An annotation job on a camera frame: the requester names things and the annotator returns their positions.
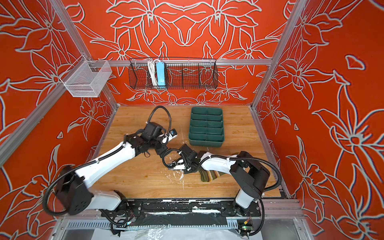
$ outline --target white wire basket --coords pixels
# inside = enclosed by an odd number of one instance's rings
[[[108,61],[101,68],[93,68],[93,71],[87,61],[80,61],[79,67],[63,84],[73,97],[94,98],[100,95],[111,74]]]

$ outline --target wooden tabletop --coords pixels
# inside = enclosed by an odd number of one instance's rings
[[[192,106],[166,106],[172,117],[172,129],[178,136],[167,144],[170,148],[180,148],[188,144],[196,152],[209,151],[213,154],[232,155],[247,151],[254,157],[266,159],[262,144],[247,106],[220,106],[223,109],[225,141],[220,148],[191,146],[188,140],[189,121]],[[118,145],[125,134],[132,134],[145,127],[145,122],[154,106],[128,107],[118,109],[100,154]],[[158,109],[151,119],[168,129],[168,116]],[[127,198],[201,198],[234,197],[239,185],[229,174],[211,182],[202,182],[200,174],[183,174],[182,171],[168,170],[154,150],[150,157],[143,154],[130,159],[100,178],[93,187],[99,190],[119,190]],[[170,163],[179,158],[177,153],[166,157]],[[276,181],[272,170],[267,186]],[[278,189],[265,192],[265,197],[280,197]]]

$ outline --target robotic arm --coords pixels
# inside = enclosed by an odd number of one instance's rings
[[[155,110],[163,108],[169,116],[168,131],[159,124],[151,122],[151,117]],[[241,189],[239,190],[234,205],[241,209],[248,209],[252,201],[260,199],[264,191],[278,187],[281,183],[279,170],[271,163],[252,157],[247,152],[241,152],[233,156],[214,155],[206,151],[196,153],[186,144],[180,149],[168,149],[166,144],[177,137],[175,129],[170,129],[171,117],[166,108],[157,106],[151,113],[147,125],[144,129],[136,133],[125,135],[124,140],[116,147],[103,155],[93,159],[76,168],[67,166],[60,176],[48,187],[43,196],[43,209],[50,215],[70,214],[75,215],[86,209],[103,209],[115,211],[125,211],[127,207],[126,198],[118,191],[104,192],[92,188],[92,185],[103,175],[114,169],[121,163],[134,158],[143,153],[149,154],[149,149],[155,149],[157,155],[162,158],[163,164],[170,170],[183,170],[185,174],[197,172],[199,168],[205,170],[216,170],[231,174]],[[173,163],[165,163],[165,156],[171,151],[177,151],[180,158]],[[265,188],[270,172],[261,163],[270,166],[278,176],[277,183]],[[63,204],[65,210],[54,212],[48,208],[49,194],[55,187],[54,194]],[[114,222],[106,215],[111,224],[122,225]]]

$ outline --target green divided organizer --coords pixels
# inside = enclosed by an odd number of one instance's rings
[[[223,110],[193,107],[189,124],[189,144],[221,147],[224,142]]]

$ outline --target orange wall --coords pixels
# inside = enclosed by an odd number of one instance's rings
[[[129,60],[271,58],[295,1],[96,2],[63,0],[94,59]],[[122,105],[248,104],[265,70],[266,66],[219,68],[218,89],[186,92],[133,90],[127,68],[119,67],[113,69],[115,78],[108,86]]]
[[[316,239],[384,238],[382,1],[310,0],[257,107]]]
[[[0,46],[1,144],[80,54],[45,0],[0,1]],[[68,92],[49,110],[1,167],[1,240],[49,238],[56,219],[42,210],[43,192],[63,166],[92,157],[111,113],[103,94]]]
[[[66,165],[90,160],[112,114],[105,96],[56,102],[1,167],[0,239],[48,239],[56,217],[41,206],[43,193]],[[62,206],[50,197],[50,208]]]
[[[48,2],[0,2],[0,144],[80,56]]]

